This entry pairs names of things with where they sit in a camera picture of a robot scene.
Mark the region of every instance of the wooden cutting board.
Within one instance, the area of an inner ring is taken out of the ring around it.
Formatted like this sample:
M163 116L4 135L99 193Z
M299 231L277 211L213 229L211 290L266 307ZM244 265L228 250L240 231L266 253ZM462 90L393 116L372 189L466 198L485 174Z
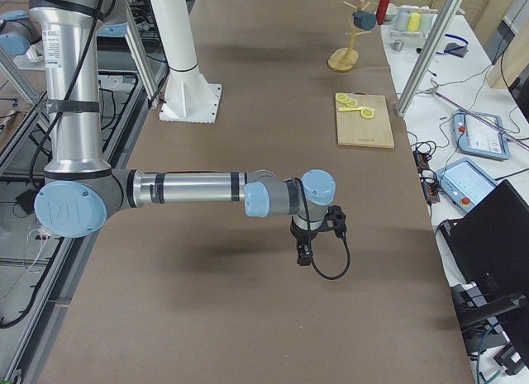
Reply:
M336 100L336 130L338 144L344 146L380 147L393 149L393 132L389 123L388 107L383 95L362 95L347 93L351 99L358 102L358 106L374 108L374 117L365 119L359 111L338 111L339 107L345 107Z

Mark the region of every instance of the white table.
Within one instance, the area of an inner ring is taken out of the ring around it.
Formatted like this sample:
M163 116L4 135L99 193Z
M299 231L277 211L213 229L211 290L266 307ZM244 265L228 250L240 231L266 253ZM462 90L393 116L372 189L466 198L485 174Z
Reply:
M394 37L390 35L390 29L391 26L382 26L381 34L386 57L391 66L393 84L395 90L399 94L404 89L407 79L412 72L413 65L419 56L416 52L416 48L422 47L424 45L424 40ZM478 39L463 16L455 17L450 26L449 33L465 38L469 42L469 52L463 59L455 57L454 55L436 55L429 69L437 75L435 80L439 84L465 80L469 76L481 72L490 65L488 56L485 54ZM390 47L391 43L396 39L404 40L404 47L400 52L395 52ZM441 43L441 47L445 47L449 42L454 42L454 40L446 37L445 41ZM487 72L483 72L481 75L474 77L465 83L440 87L439 92L459 103L462 107L469 109L474 102L478 90L483 85L486 73ZM433 76L428 73L422 80L419 89L426 90L430 88L432 86L430 81L432 77ZM508 118L509 112L516 106L514 99L512 99L511 94L507 89L492 89L485 82L472 110L493 113L501 116L505 128L515 129L514 125ZM446 140L445 136L439 130L440 123L448 120L455 110L455 107L439 97L420 94L415 96L412 105L404 117L407 129L415 134L419 141L434 140L440 146L448 143L447 147L444 149L438 149L433 155L433 158L430 161L430 166L433 170L445 167L446 160L455 151L456 140L452 131L451 122L448 122L443 126L443 130L448 136L449 141ZM528 137L529 124L527 124L525 117L519 109L516 108L516 110L511 113L511 118L521 129L521 132L517 137ZM410 135L410 143L414 142L415 138ZM493 178L502 177L529 167L529 152L513 145L512 143L509 143L509 149L511 151L511 158L507 161L498 162L492 159L482 159L480 157L468 156L467 154L462 154L457 151L450 159L449 164L454 163L458 159L470 157ZM526 201L529 201L529 172L509 178L509 181L522 197ZM451 200L442 193L441 203L433 205L431 223L434 228L436 228L437 225L445 219L461 218L463 215L464 212L455 206ZM437 235L437 244L443 259L445 273L449 284L454 286L458 283L465 283L450 250L448 250L448 247L440 234ZM491 377L498 370L498 365L494 362L493 355L499 351L499 349L501 349L501 347L491 348L481 358L480 371L487 378ZM475 371L475 363L471 363L471 366L473 371ZM494 382L497 384L527 384L529 382L529 369L524 368L514 377L502 374L502 376Z

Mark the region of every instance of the red bottle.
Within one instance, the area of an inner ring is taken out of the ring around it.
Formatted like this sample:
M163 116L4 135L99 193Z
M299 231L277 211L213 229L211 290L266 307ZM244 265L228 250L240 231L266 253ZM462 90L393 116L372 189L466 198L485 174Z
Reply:
M382 25L384 23L384 17L386 16L386 11L388 10L388 5L391 0L380 0L379 7L377 8L377 23Z

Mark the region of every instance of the computer monitor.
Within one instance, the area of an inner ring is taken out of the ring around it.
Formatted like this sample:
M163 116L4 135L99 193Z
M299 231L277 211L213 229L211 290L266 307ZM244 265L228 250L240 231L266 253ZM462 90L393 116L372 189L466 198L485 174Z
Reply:
M529 297L529 206L505 180L451 229L452 253L467 282L487 302L519 292ZM529 306L497 315L529 366Z

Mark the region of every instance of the brown table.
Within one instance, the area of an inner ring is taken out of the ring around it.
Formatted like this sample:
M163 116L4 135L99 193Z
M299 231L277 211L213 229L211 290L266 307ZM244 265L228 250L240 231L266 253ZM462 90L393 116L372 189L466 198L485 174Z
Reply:
M130 168L323 168L348 215L353 263L338 282L296 265L289 218L241 204L146 206L105 225L43 383L471 383L406 129L395 149L339 147L334 92L396 101L379 31L350 73L343 0L198 0L201 70L223 84L217 123L151 113ZM339 271L343 247L318 236Z

